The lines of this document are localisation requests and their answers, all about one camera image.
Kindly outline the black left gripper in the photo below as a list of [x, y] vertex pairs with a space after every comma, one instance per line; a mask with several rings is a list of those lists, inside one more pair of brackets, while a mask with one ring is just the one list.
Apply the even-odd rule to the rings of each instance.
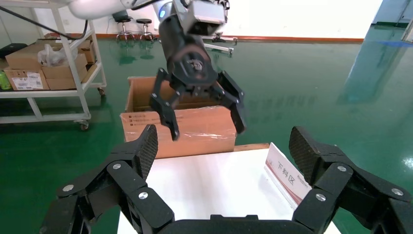
[[[202, 38], [185, 34], [177, 14], [160, 23], [159, 36], [167, 68], [157, 71], [150, 107], [158, 113], [161, 124], [169, 128], [171, 139], [177, 141], [180, 135], [174, 106], [183, 92], [193, 96], [207, 93], [230, 111], [237, 133], [245, 132], [244, 92], [226, 71], [217, 73], [213, 69]], [[167, 100], [160, 93], [164, 81], [175, 90]]]

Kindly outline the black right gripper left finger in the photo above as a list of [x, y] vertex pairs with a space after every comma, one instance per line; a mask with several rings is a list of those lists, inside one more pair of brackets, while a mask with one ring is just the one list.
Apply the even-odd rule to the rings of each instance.
[[157, 234], [174, 212], [146, 180], [158, 151], [156, 126], [117, 145], [90, 171], [61, 186], [39, 229], [41, 234], [89, 234], [107, 210], [118, 206], [139, 234]]

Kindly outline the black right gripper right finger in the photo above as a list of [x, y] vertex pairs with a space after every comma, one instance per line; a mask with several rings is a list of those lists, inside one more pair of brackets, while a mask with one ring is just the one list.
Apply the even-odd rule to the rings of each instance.
[[410, 234], [413, 197], [405, 189], [355, 165], [335, 145], [292, 128], [289, 151], [311, 190], [292, 220], [314, 234], [326, 231], [338, 209], [350, 212], [373, 234]]

